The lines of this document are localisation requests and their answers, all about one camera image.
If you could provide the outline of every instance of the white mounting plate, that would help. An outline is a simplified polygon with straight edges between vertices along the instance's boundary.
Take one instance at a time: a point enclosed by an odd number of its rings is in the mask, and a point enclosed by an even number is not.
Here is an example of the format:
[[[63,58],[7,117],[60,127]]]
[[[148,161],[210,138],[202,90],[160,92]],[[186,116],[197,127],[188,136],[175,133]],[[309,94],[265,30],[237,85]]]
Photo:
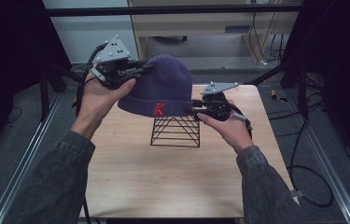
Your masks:
[[[114,36],[105,48],[96,56],[97,63],[117,61],[131,57],[131,53],[126,49],[119,36]]]
[[[215,94],[222,91],[226,91],[235,87],[238,87],[239,83],[223,83],[223,82],[211,82],[204,90],[201,95]]]

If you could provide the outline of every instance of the sleeve cuff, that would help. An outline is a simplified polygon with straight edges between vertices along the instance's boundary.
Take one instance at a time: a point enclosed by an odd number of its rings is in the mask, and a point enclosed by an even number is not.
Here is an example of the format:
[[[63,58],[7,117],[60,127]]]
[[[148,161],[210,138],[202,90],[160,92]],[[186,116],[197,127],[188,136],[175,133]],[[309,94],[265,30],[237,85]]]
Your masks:
[[[253,168],[261,165],[268,165],[268,161],[262,154],[259,147],[251,146],[247,147],[236,157],[236,163],[242,175],[247,173]]]
[[[70,153],[89,163],[91,161],[95,145],[79,133],[68,131],[62,141],[61,150]]]

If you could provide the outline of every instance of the wire frame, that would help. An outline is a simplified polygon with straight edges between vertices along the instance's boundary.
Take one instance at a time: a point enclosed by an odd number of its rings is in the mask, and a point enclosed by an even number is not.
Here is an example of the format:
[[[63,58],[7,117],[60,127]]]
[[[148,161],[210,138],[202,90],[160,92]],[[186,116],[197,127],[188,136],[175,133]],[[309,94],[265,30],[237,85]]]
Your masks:
[[[154,118],[151,146],[199,147],[200,122],[193,116]]]

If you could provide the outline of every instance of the light wood tabletop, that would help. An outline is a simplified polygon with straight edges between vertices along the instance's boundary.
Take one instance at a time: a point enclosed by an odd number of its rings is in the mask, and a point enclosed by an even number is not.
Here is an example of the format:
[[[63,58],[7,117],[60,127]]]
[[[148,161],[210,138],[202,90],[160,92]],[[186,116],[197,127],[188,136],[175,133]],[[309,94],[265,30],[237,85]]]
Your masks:
[[[193,87],[202,99],[205,86]],[[255,86],[224,91],[250,119],[253,141],[290,186],[267,114]],[[92,142],[87,202],[92,217],[243,217],[236,154],[200,123],[200,147],[151,146],[154,119],[116,105]]]

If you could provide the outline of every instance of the purple beanie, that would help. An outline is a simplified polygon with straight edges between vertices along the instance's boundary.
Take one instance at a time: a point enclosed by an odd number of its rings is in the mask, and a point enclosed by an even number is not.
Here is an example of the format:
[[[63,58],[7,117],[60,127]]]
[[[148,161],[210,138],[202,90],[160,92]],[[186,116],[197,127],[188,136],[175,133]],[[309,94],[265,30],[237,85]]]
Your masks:
[[[152,71],[137,79],[132,91],[119,100],[119,108],[151,118],[185,117],[192,106],[192,78],[188,68],[169,55],[150,60]]]

